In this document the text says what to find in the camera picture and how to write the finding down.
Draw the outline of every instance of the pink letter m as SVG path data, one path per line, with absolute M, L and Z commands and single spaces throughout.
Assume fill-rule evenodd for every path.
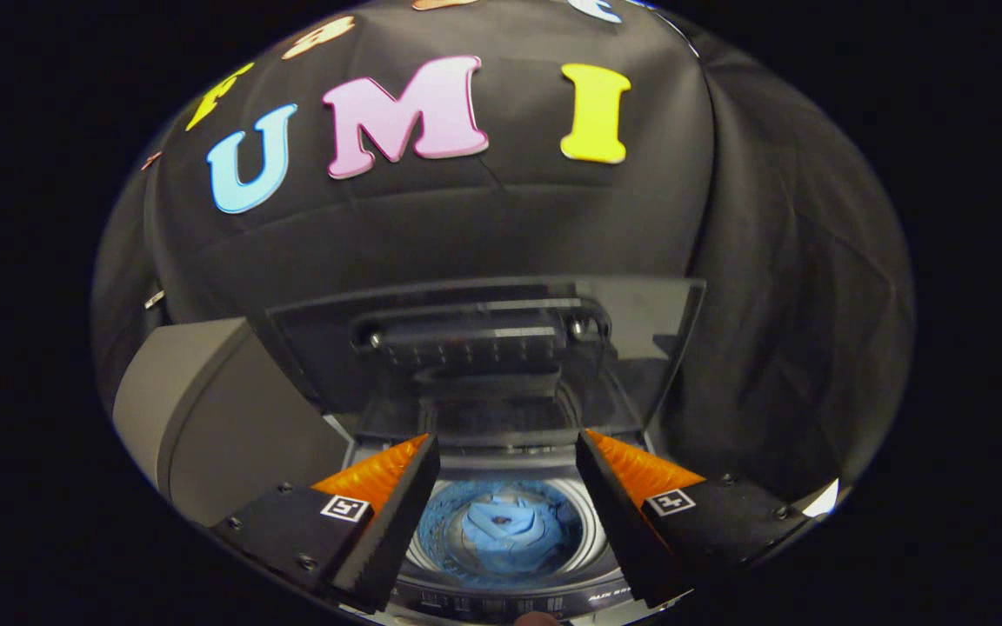
M 323 96 L 335 111 L 335 159 L 327 166 L 332 178 L 350 178 L 373 167 L 371 151 L 362 147 L 362 130 L 392 162 L 401 160 L 409 135 L 421 117 L 423 132 L 415 145 L 423 158 L 449 158 L 480 153 L 488 135 L 474 126 L 470 76 L 482 67 L 477 56 L 446 56 L 423 64 L 395 99 L 372 78 L 340 84 Z

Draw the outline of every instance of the screw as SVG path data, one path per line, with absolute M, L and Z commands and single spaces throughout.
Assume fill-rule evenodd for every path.
M 315 559 L 306 554 L 296 555 L 296 563 L 306 571 L 315 570 L 315 566 L 317 566 Z

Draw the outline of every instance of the blue letter u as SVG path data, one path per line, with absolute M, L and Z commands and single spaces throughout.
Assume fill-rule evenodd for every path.
M 214 205 L 222 213 L 245 213 L 245 211 L 270 199 L 286 179 L 289 169 L 289 118 L 296 112 L 296 104 L 267 112 L 254 130 L 262 132 L 264 165 L 262 173 L 253 181 L 243 183 L 238 179 L 238 143 L 245 132 L 234 132 L 222 139 L 207 153 L 207 163 L 211 168 L 211 193 Z

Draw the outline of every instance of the blue fabric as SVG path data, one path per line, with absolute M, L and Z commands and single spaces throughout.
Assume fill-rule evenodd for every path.
M 497 496 L 490 503 L 470 504 L 462 532 L 474 544 L 482 567 L 498 574 L 539 570 L 564 538 L 556 507 L 523 498 L 506 503 Z

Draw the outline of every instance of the black fabric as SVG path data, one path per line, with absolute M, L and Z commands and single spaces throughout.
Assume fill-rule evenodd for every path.
M 755 59 L 664 13 L 695 56 L 648 9 L 615 11 L 619 27 L 539 0 L 423 13 L 377 1 L 302 56 L 281 60 L 292 40 L 268 49 L 184 131 L 197 96 L 166 127 L 148 188 L 131 178 L 104 234 L 92 301 L 104 405 L 144 338 L 150 261 L 174 322 L 245 316 L 262 336 L 267 307 L 346 290 L 688 274 L 708 285 L 664 420 L 675 460 L 702 475 L 734 467 L 786 499 L 851 484 L 887 435 L 911 360 L 910 260 L 890 201 L 858 148 Z M 373 76 L 400 95 L 422 63 L 463 53 L 484 61 L 472 78 L 484 153 L 422 159 L 417 126 L 401 162 L 367 145 L 373 170 L 327 175 L 324 92 Z M 574 98 L 562 63 L 631 80 L 619 165 L 561 155 Z M 256 209 L 222 213 L 205 154 L 245 130 L 247 181 L 261 169 L 254 123 L 290 102 L 286 180 Z
M 702 475 L 735 467 L 787 499 L 852 484 L 898 409 L 915 333 L 886 191 L 822 111 L 680 17 L 715 116 L 713 190 L 688 273 L 707 281 L 665 418 Z

